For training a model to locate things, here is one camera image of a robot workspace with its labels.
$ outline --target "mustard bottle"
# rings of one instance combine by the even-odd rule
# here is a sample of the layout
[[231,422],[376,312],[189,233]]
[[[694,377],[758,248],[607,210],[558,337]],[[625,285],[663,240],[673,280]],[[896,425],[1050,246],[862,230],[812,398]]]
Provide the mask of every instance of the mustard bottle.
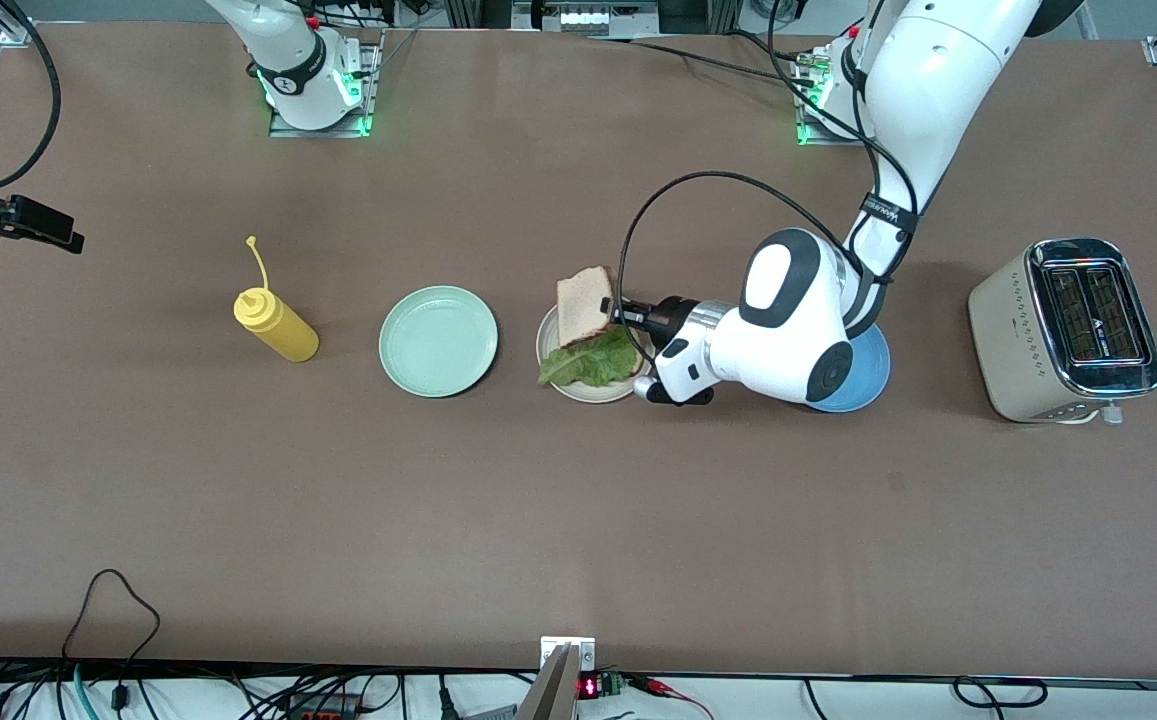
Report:
[[258,255],[258,247],[255,244],[257,242],[256,237],[249,236],[245,245],[249,245],[249,250],[253,250],[255,259],[258,260],[261,287],[249,288],[236,297],[233,309],[236,322],[261,338],[272,350],[280,352],[285,360],[302,363],[303,360],[316,355],[320,338],[297,313],[278,299],[275,293],[268,291],[267,266],[263,265],[261,255]]

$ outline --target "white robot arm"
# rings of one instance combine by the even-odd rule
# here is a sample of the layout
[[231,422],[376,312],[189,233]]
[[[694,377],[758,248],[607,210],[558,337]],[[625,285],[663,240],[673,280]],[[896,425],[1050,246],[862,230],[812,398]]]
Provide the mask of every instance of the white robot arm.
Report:
[[326,128],[363,101],[360,41],[310,28],[286,0],[206,0],[244,42],[267,102],[295,128]]
[[[808,404],[833,395],[852,369],[849,338],[875,323],[889,273],[1040,2],[872,0],[870,38],[860,35],[854,46],[838,41],[831,53],[842,65],[831,74],[846,79],[830,100],[852,103],[848,83],[865,79],[857,94],[863,132],[875,126],[875,140],[902,166],[911,188],[878,157],[879,186],[867,196],[847,250],[799,228],[774,233],[752,255],[737,306],[679,297],[624,304],[622,319],[662,348],[656,377],[639,379],[638,395],[698,404],[720,381]],[[890,13],[880,12],[885,6]],[[852,104],[837,115],[853,118]]]

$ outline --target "blue plate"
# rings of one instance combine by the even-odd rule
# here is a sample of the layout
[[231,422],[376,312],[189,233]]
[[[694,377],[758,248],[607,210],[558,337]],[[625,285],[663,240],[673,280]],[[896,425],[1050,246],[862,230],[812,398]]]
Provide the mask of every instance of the blue plate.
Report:
[[808,405],[823,413],[852,413],[871,405],[889,384],[889,343],[879,325],[871,325],[849,341],[853,346],[853,366],[842,385],[826,401]]

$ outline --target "plate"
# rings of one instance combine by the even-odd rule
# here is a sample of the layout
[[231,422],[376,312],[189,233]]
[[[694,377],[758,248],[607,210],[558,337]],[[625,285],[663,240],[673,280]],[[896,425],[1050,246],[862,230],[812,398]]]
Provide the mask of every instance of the plate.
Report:
[[447,284],[410,293],[386,314],[378,333],[386,376],[422,397],[463,392],[491,368],[496,351],[491,307]]
[[[639,331],[632,332],[636,333],[638,340],[641,341],[641,345],[644,346],[648,354],[654,355],[654,343],[648,340],[646,333]],[[551,355],[551,351],[558,347],[560,347],[560,314],[553,304],[546,316],[543,316],[541,324],[538,325],[538,363],[541,363],[543,358]],[[639,373],[632,375],[632,377],[626,379],[625,381],[609,383],[605,387],[590,387],[590,384],[587,383],[569,383],[566,385],[551,383],[551,387],[558,389],[560,395],[563,395],[565,397],[572,397],[577,402],[591,402],[591,404],[598,405],[602,402],[621,401],[624,397],[632,395],[632,383],[636,382],[636,377],[639,377],[639,375],[643,375],[648,372],[650,372],[650,365],[641,363],[641,369],[639,369]]]
[[823,413],[853,413],[871,405],[889,384],[889,343],[880,325],[871,325],[849,341],[853,346],[853,366],[843,383],[826,401],[806,405]]

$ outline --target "table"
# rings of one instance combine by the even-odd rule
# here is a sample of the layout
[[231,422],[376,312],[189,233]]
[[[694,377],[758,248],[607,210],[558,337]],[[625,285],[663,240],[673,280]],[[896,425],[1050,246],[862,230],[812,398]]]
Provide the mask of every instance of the table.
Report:
[[[374,135],[268,140],[230,29],[49,25],[62,123],[14,188],[84,254],[0,249],[0,655],[53,655],[95,570],[161,610],[159,657],[536,662],[592,634],[633,669],[1157,678],[1157,394],[1119,429],[993,413],[968,292],[1045,237],[1117,242],[1157,333],[1157,68],[1031,41],[963,142],[880,326],[889,390],[818,416],[734,385],[706,409],[535,384],[552,281],[614,263],[678,174],[752,174],[847,227],[861,150],[798,147],[779,86],[613,42],[422,32]],[[737,38],[698,53],[761,58]],[[43,127],[39,59],[0,60],[0,174]],[[737,296],[802,225],[699,181],[642,223],[633,297]],[[320,332],[286,363],[231,318],[257,282]],[[494,309],[491,374],[386,381],[386,309],[450,282]],[[103,585],[76,655],[148,629]]]

